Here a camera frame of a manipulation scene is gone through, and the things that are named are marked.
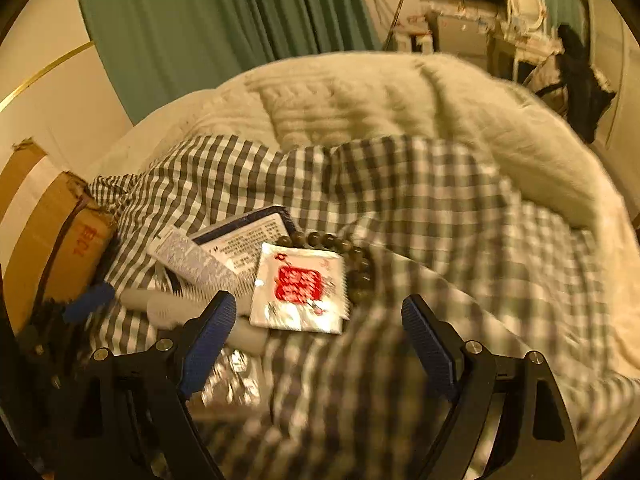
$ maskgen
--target red label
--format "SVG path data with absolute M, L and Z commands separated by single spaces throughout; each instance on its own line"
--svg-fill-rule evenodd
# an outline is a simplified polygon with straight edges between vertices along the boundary
M 283 266 L 278 269 L 276 298 L 289 303 L 303 304 L 322 297 L 322 276 L 313 269 Z

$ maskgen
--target blue object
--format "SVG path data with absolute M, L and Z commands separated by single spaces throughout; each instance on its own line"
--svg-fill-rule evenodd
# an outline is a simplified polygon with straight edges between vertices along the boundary
M 458 394 L 453 359 L 411 296 L 402 302 L 401 315 L 402 326 L 429 377 L 430 387 L 453 400 Z
M 111 303 L 115 296 L 116 291 L 109 283 L 94 285 L 67 305 L 62 319 L 65 323 L 80 323 L 101 306 Z
M 222 300 L 218 297 L 219 294 L 224 294 Z M 184 358 L 182 379 L 178 388 L 187 399 L 203 388 L 222 345 L 236 322 L 236 298 L 228 292 L 219 292 L 213 301 L 220 303 Z

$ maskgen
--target checkered blanket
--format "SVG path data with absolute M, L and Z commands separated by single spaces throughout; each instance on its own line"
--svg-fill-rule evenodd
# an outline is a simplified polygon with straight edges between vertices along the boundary
M 586 477 L 635 416 L 640 385 L 609 367 L 591 233 L 523 200 L 461 144 L 394 136 L 283 153 L 199 136 L 140 176 L 98 177 L 91 190 L 118 216 L 103 272 L 118 291 L 152 283 L 145 247 L 162 227 L 191 234 L 270 204 L 286 206 L 302 230 L 371 244 L 375 295 L 353 309 L 344 334 L 272 331 L 263 358 L 269 413 L 202 428 L 229 480 L 415 477 L 449 406 L 429 395 L 402 330 L 411 293 L 491 352 L 545 354 Z M 90 330 L 95 347 L 116 353 L 156 338 L 144 315 L 117 304 Z M 490 446 L 489 435 L 470 474 L 482 472 Z

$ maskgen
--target silver bolt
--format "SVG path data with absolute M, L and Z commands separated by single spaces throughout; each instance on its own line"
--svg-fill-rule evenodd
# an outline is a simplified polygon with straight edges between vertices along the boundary
M 98 348 L 94 352 L 94 359 L 96 361 L 104 361 L 109 356 L 109 351 L 106 348 Z
M 156 348 L 161 352 L 166 352 L 167 350 L 170 350 L 173 345 L 174 345 L 173 341 L 165 338 L 165 339 L 161 339 L 156 343 Z
M 471 354 L 479 354 L 482 351 L 482 345 L 478 341 L 467 341 L 465 348 Z
M 529 360 L 532 363 L 541 365 L 543 362 L 545 362 L 545 357 L 540 352 L 534 350 L 533 352 L 529 352 Z

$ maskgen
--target bedding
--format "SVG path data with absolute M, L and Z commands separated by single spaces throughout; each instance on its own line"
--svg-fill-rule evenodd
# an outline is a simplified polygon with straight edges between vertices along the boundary
M 281 149 L 257 142 L 261 132 Z M 194 232 L 270 203 L 303 229 L 368 240 L 378 275 L 393 277 L 339 338 L 273 334 L 270 417 L 203 433 L 228 478 L 320 478 L 326 466 L 332 478 L 404 478 L 419 466 L 445 407 L 425 401 L 402 333 L 411 292 L 463 338 L 548 356 L 585 478 L 638 418 L 628 219 L 597 161 L 526 90 L 446 56 L 293 59 L 212 91 L 154 145 L 140 174 L 92 185 L 119 216 L 105 261 L 118 290 L 150 284 L 144 249 L 166 224 Z M 618 263 L 617 281 L 604 262 Z M 115 352 L 155 339 L 117 304 L 90 330 Z

